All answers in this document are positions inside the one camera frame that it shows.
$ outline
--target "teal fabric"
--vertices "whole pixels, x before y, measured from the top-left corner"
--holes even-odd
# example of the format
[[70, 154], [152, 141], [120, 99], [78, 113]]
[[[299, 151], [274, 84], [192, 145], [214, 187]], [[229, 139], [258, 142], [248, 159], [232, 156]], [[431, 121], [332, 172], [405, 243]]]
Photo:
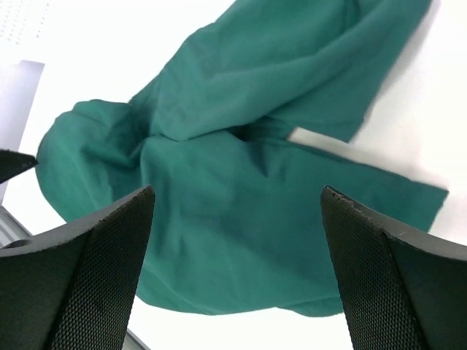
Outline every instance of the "teal fabric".
[[447, 192], [286, 138], [300, 126], [348, 141], [428, 7], [238, 0], [129, 103], [62, 114], [39, 148], [42, 192], [70, 221], [153, 186], [137, 292], [152, 306], [339, 313], [321, 189], [421, 230]]

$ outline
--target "white surface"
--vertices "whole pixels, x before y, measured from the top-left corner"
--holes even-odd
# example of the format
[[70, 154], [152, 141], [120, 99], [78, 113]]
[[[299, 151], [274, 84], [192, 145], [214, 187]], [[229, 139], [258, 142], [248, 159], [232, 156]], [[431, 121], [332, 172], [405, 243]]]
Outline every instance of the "white surface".
[[[76, 101], [127, 101], [154, 77], [182, 40], [214, 20], [230, 0], [78, 1], [49, 14], [47, 65], [21, 152]], [[411, 41], [355, 143], [440, 176], [452, 191], [432, 233], [467, 242], [467, 23], [464, 1], [443, 0], [436, 19]], [[28, 200], [21, 197], [28, 193]], [[4, 205], [32, 233], [63, 223], [42, 197], [33, 171], [9, 183]], [[136, 300], [130, 328], [154, 349], [351, 349], [344, 317], [307, 319], [269, 310], [223, 317], [176, 314]]]
[[0, 64], [42, 61], [42, 35], [52, 0], [0, 0]]

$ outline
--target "green garment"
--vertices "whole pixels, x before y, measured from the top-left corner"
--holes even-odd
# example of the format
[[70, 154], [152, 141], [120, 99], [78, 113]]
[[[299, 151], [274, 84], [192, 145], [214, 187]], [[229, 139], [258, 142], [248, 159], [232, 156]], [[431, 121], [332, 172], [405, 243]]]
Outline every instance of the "green garment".
[[447, 192], [286, 138], [300, 126], [348, 141], [428, 7], [238, 0], [129, 103], [62, 114], [39, 148], [42, 192], [70, 221], [153, 186], [137, 292], [152, 306], [339, 313], [321, 189], [421, 230]]

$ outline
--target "metal frame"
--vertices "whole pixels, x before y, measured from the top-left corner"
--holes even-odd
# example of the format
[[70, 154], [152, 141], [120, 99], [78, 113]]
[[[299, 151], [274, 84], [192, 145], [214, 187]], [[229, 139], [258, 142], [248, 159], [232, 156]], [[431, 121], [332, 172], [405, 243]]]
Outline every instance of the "metal frame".
[[[14, 216], [0, 205], [0, 248], [20, 239], [28, 239], [32, 234]], [[122, 350], [150, 350], [130, 330], [126, 330]]]

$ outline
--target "gray panel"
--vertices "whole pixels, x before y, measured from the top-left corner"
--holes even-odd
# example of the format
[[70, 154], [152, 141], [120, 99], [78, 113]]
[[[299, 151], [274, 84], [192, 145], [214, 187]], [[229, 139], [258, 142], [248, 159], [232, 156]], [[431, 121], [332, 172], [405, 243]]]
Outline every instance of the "gray panel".
[[[18, 151], [43, 69], [30, 61], [0, 65], [0, 148]], [[6, 186], [0, 184], [0, 203]]]

